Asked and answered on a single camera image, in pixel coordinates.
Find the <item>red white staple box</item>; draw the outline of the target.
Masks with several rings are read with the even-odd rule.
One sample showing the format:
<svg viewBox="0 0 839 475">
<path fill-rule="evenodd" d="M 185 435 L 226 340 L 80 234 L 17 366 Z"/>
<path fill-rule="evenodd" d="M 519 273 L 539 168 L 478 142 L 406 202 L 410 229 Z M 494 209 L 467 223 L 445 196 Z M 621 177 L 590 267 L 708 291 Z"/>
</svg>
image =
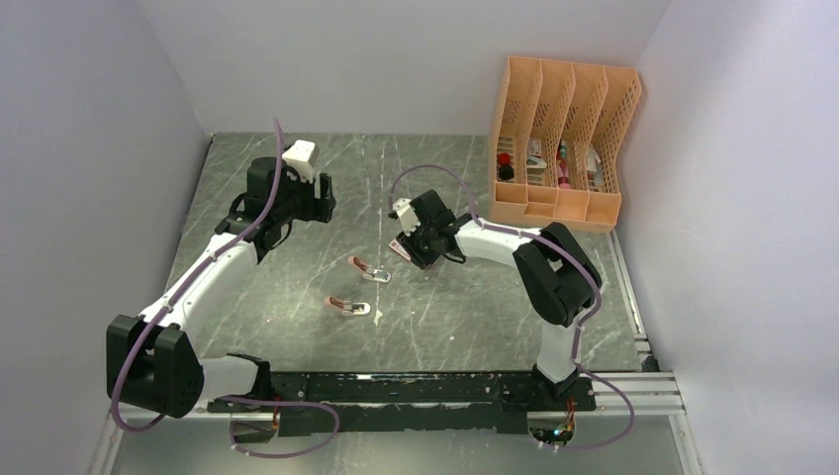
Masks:
<svg viewBox="0 0 839 475">
<path fill-rule="evenodd" d="M 392 239 L 389 242 L 388 247 L 392 251 L 394 251 L 399 257 L 401 257 L 403 260 L 407 261 L 408 263 L 410 263 L 414 267 L 416 267 L 420 270 L 426 270 L 427 269 L 427 265 L 421 259 L 415 258 L 408 251 L 408 249 L 406 247 L 404 247 L 397 239 L 395 239 L 395 238 Z"/>
</svg>

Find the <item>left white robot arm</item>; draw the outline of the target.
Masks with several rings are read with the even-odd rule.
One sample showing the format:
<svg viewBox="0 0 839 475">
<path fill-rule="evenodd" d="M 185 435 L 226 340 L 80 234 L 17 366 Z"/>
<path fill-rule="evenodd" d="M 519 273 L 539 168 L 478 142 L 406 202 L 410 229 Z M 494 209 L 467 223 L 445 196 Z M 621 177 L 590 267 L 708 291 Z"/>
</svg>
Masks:
<svg viewBox="0 0 839 475">
<path fill-rule="evenodd" d="M 119 315 L 106 332 L 111 416 L 131 430 L 127 404 L 182 418 L 198 404 L 234 397 L 258 412 L 275 401 L 267 361 L 242 353 L 201 359 L 192 345 L 209 314 L 291 233 L 297 221 L 327 223 L 335 199 L 328 174 L 314 173 L 313 151 L 253 160 L 246 189 L 216 226 L 205 250 L 176 283 L 137 316 Z"/>
</svg>

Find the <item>orange file organizer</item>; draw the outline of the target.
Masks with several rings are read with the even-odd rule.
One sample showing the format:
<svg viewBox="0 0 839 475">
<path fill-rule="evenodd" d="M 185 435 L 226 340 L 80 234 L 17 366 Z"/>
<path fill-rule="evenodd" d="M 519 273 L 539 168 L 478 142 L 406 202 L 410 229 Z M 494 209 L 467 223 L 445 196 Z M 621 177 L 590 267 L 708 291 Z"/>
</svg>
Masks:
<svg viewBox="0 0 839 475">
<path fill-rule="evenodd" d="M 631 67 L 509 56 L 489 135 L 491 220 L 612 232 L 641 95 Z"/>
</svg>

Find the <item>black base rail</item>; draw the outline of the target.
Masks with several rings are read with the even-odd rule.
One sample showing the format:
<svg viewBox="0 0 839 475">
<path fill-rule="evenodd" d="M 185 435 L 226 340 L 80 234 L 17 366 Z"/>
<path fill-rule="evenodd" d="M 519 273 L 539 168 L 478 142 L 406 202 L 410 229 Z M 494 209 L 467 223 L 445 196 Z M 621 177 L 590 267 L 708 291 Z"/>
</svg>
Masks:
<svg viewBox="0 0 839 475">
<path fill-rule="evenodd" d="M 273 398 L 281 407 L 217 399 L 212 414 L 242 422 L 258 416 L 279 436 L 403 430 L 492 429 L 526 434 L 530 417 L 596 408 L 593 382 L 579 373 L 549 383 L 533 370 L 340 373 L 276 371 Z"/>
</svg>

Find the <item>pink stapler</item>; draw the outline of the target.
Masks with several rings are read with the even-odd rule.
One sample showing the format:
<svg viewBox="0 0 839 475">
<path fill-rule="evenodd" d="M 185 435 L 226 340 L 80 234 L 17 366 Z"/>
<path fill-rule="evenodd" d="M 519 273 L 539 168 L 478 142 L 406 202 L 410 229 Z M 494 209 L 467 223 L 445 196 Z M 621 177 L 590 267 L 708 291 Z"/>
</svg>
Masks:
<svg viewBox="0 0 839 475">
<path fill-rule="evenodd" d="M 344 317 L 363 317 L 368 316 L 371 312 L 371 306 L 368 303 L 352 302 L 333 296 L 326 297 L 325 304 L 339 311 Z"/>
<path fill-rule="evenodd" d="M 377 283 L 389 283 L 392 280 L 392 274 L 390 272 L 368 264 L 358 256 L 349 256 L 348 263 L 360 272 L 366 280 Z"/>
</svg>

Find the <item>red black item in organizer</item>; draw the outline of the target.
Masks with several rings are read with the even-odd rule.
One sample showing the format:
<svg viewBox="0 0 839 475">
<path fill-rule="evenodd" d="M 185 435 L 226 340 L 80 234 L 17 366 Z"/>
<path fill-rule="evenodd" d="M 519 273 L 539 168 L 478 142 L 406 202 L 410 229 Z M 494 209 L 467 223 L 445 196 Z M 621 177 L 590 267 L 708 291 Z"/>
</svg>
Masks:
<svg viewBox="0 0 839 475">
<path fill-rule="evenodd" d="M 515 179 L 513 157 L 507 152 L 497 154 L 497 179 L 500 182 L 513 182 Z"/>
</svg>

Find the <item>pink items in organizer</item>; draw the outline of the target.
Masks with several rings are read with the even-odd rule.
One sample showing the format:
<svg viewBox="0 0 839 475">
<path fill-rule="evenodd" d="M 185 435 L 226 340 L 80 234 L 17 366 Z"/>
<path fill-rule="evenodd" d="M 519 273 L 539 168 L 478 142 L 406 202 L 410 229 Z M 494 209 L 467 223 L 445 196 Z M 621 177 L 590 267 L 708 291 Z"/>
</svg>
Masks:
<svg viewBox="0 0 839 475">
<path fill-rule="evenodd" d="M 556 177 L 550 181 L 548 178 L 545 147 L 540 139 L 529 139 L 527 145 L 525 170 L 525 181 L 528 185 L 547 186 L 555 183 L 559 188 L 570 189 L 571 174 L 569 163 L 569 146 L 565 140 L 561 140 L 558 151 L 555 155 Z M 585 175 L 588 187 L 591 191 L 605 192 L 604 161 L 599 151 L 590 145 L 585 156 Z"/>
</svg>

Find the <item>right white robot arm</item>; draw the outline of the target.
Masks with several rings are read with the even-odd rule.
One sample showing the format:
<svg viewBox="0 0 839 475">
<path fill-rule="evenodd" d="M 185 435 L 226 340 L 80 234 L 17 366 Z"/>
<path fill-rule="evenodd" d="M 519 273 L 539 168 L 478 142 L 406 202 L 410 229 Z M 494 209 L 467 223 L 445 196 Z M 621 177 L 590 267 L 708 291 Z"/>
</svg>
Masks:
<svg viewBox="0 0 839 475">
<path fill-rule="evenodd" d="M 560 223 L 510 228 L 468 214 L 455 216 L 434 190 L 394 201 L 389 216 L 402 227 L 396 249 L 420 269 L 444 258 L 455 263 L 484 259 L 517 271 L 542 320 L 534 398 L 547 410 L 567 402 L 570 380 L 579 373 L 582 325 L 603 302 L 602 277 L 568 228 Z"/>
</svg>

